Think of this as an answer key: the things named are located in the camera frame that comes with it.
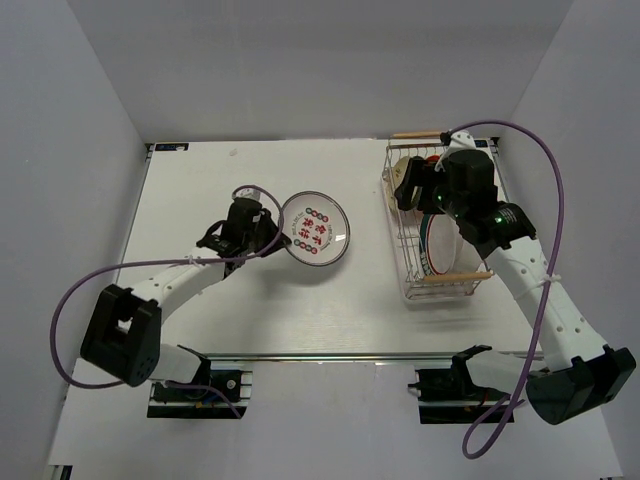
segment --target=wire dish rack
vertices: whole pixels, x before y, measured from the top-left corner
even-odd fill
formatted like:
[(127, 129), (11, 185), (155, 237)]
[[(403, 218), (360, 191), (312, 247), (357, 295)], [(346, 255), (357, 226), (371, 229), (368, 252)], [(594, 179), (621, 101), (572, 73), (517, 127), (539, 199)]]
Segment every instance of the wire dish rack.
[[(473, 295), (480, 282), (491, 278), (493, 273), (486, 265), (477, 271), (446, 273), (443, 275), (425, 274), (422, 266), (420, 223), (422, 212), (412, 209), (403, 212), (397, 208), (393, 192), (404, 176), (404, 169), (396, 166), (403, 157), (419, 155), (428, 158), (442, 155), (444, 145), (437, 138), (424, 138), (428, 132), (419, 134), (399, 134), (389, 140), (386, 148), (384, 168), (382, 170), (382, 192), (385, 211), (391, 232), (391, 241), (395, 257), (400, 286), (404, 297), (411, 302), (427, 302), (457, 299)], [(407, 143), (398, 138), (421, 138), (420, 143)], [(489, 143), (479, 140), (479, 145), (487, 144), (486, 152), (491, 157)]]

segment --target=purple cable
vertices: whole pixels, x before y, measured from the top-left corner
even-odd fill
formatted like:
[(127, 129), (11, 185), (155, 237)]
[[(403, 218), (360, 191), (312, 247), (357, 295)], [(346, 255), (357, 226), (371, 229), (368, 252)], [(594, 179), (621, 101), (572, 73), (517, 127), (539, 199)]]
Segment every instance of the purple cable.
[[(269, 244), (266, 247), (264, 247), (262, 250), (260, 250), (259, 252), (253, 253), (251, 255), (246, 255), (244, 257), (209, 258), (209, 259), (203, 258), (203, 259), (198, 259), (197, 261), (193, 260), (193, 259), (179, 258), (179, 259), (174, 259), (174, 260), (144, 260), (144, 261), (140, 261), (140, 262), (119, 263), (119, 264), (116, 264), (116, 265), (110, 265), (108, 267), (99, 268), (99, 269), (97, 269), (97, 270), (85, 275), (80, 280), (78, 280), (76, 283), (74, 283), (71, 286), (71, 288), (69, 288), (69, 290), (67, 290), (64, 293), (64, 295), (62, 296), (62, 298), (58, 302), (58, 305), (56, 306), (56, 309), (53, 312), (53, 317), (51, 319), (51, 328), (49, 330), (49, 348), (51, 349), (51, 358), (53, 359), (53, 365), (56, 367), (56, 370), (58, 371), (58, 373), (64, 379), (65, 382), (67, 382), (69, 385), (73, 385), (74, 387), (84, 388), (86, 390), (100, 390), (100, 389), (103, 389), (103, 388), (110, 388), (110, 387), (115, 387), (117, 385), (123, 385), (123, 383), (124, 383), (124, 382), (120, 382), (120, 381), (111, 382), (111, 383), (100, 383), (100, 384), (91, 384), (91, 383), (79, 382), (77, 380), (74, 380), (71, 377), (71, 375), (69, 375), (64, 370), (64, 367), (62, 366), (62, 362), (60, 361), (60, 356), (58, 355), (58, 346), (56, 345), (56, 331), (58, 329), (58, 322), (60, 321), (60, 314), (62, 313), (62, 309), (64, 308), (64, 305), (67, 303), (67, 301), (69, 300), (71, 295), (73, 295), (73, 293), (78, 288), (80, 288), (81, 285), (85, 284), (86, 282), (88, 282), (92, 278), (97, 277), (99, 275), (102, 275), (104, 273), (113, 272), (114, 270), (122, 270), (124, 268), (150, 267), (150, 266), (158, 266), (158, 265), (188, 265), (188, 264), (191, 264), (191, 263), (198, 263), (200, 265), (211, 265), (213, 263), (223, 263), (223, 262), (224, 263), (227, 263), (227, 262), (246, 262), (247, 260), (251, 260), (253, 258), (259, 257), (260, 255), (264, 254), (265, 252), (269, 251), (271, 249), (271, 247), (273, 247), (276, 244), (276, 242), (280, 239), (280, 236), (282, 235), (282, 230), (284, 228), (284, 216), (282, 215), (282, 207), (280, 206), (280, 203), (278, 203), (278, 200), (276, 200), (276, 198), (273, 195), (271, 195), (265, 189), (263, 189), (261, 187), (258, 187), (257, 185), (242, 185), (241, 187), (236, 188), (233, 191), (232, 195), (235, 196), (236, 193), (238, 193), (240, 190), (244, 190), (244, 189), (253, 189), (253, 190), (257, 190), (260, 193), (265, 194), (274, 203), (274, 205), (276, 206), (276, 208), (278, 210), (278, 231), (276, 233), (276, 236), (273, 237), (273, 240), (271, 240), (271, 242), (269, 242)], [(182, 384), (175, 384), (175, 385), (176, 385), (176, 388), (185, 388), (186, 389), (187, 387), (189, 387), (189, 389), (191, 389), (191, 387), (197, 387), (197, 389), (199, 389), (199, 390), (210, 390), (213, 393), (216, 393), (222, 400), (224, 400), (224, 402), (227, 405), (229, 405), (229, 407), (233, 410), (234, 414), (238, 418), (240, 418), (240, 414), (235, 409), (235, 407), (231, 404), (231, 402), (224, 395), (222, 395), (221, 392), (217, 391), (213, 387), (204, 386), (204, 385), (182, 385)]]
[[(547, 266), (547, 275), (551, 277), (551, 275), (553, 275), (553, 270), (556, 266), (556, 260), (558, 259), (558, 252), (560, 251), (560, 240), (562, 239), (562, 227), (564, 225), (564, 186), (562, 185), (562, 177), (560, 175), (560, 168), (558, 167), (558, 162), (556, 161), (556, 158), (553, 156), (553, 153), (551, 153), (551, 150), (549, 149), (549, 147), (544, 143), (544, 141), (542, 141), (542, 139), (538, 135), (533, 133), (531, 130), (528, 130), (512, 122), (507, 122), (504, 120), (492, 120), (492, 119), (477, 120), (475, 122), (465, 123), (464, 125), (460, 125), (459, 127), (451, 129), (449, 130), (449, 133), (453, 134), (460, 130), (466, 130), (467, 128), (475, 127), (478, 125), (491, 125), (491, 124), (502, 125), (505, 127), (513, 128), (514, 130), (518, 130), (519, 132), (524, 133), (533, 141), (535, 141), (538, 145), (540, 145), (542, 150), (544, 150), (544, 153), (549, 158), (549, 162), (551, 162), (551, 167), (553, 168), (553, 173), (555, 174), (555, 177), (556, 177), (556, 186), (558, 189), (558, 220), (556, 223), (556, 234), (553, 240), (553, 248), (551, 249), (551, 257), (549, 258), (549, 265)], [(524, 386), (527, 383), (527, 375), (531, 370), (531, 364), (533, 363), (533, 359), (536, 354), (536, 346), (538, 345), (538, 339), (540, 338), (542, 321), (544, 319), (544, 310), (545, 310), (545, 307), (547, 306), (547, 300), (549, 299), (550, 289), (551, 289), (551, 282), (549, 281), (544, 282), (544, 285), (542, 287), (542, 296), (540, 298), (540, 305), (538, 306), (538, 312), (536, 313), (536, 319), (533, 324), (533, 333), (531, 335), (531, 343), (529, 344), (529, 350), (527, 351), (527, 356), (525, 358), (524, 365), (522, 366), (522, 372), (520, 372), (520, 377), (518, 378), (518, 383), (516, 384), (516, 388), (514, 389), (511, 395), (505, 395), (498, 403), (493, 405), (489, 410), (487, 410), (484, 414), (482, 414), (475, 422), (473, 422), (473, 424), (471, 424), (471, 426), (469, 427), (469, 430), (467, 430), (467, 433), (465, 433), (464, 435), (464, 439), (462, 440), (462, 453), (464, 454), (465, 457), (471, 460), (480, 458), (482, 455), (484, 455), (489, 451), (489, 449), (493, 446), (493, 444), (496, 442), (498, 437), (500, 437), (500, 434), (502, 433), (502, 431), (504, 430), (504, 427), (507, 425), (507, 422), (509, 421), (509, 417), (511, 416), (513, 411), (516, 409), (516, 407), (520, 404), (520, 401), (519, 401), (520, 394), (522, 393), (522, 390), (524, 389)], [(494, 429), (491, 436), (487, 439), (485, 444), (482, 447), (480, 447), (480, 449), (478, 449), (476, 452), (470, 453), (468, 450), (469, 439), (471, 438), (471, 435), (473, 434), (474, 430), (478, 427), (478, 425), (480, 425), (484, 421), (485, 418), (487, 418), (489, 415), (495, 412), (498, 408), (500, 408), (500, 406), (504, 402), (509, 400), (509, 398), (511, 398), (511, 401), (509, 402), (509, 405), (507, 405), (507, 408), (505, 409), (504, 413), (502, 414), (502, 417), (500, 418), (500, 422)]]

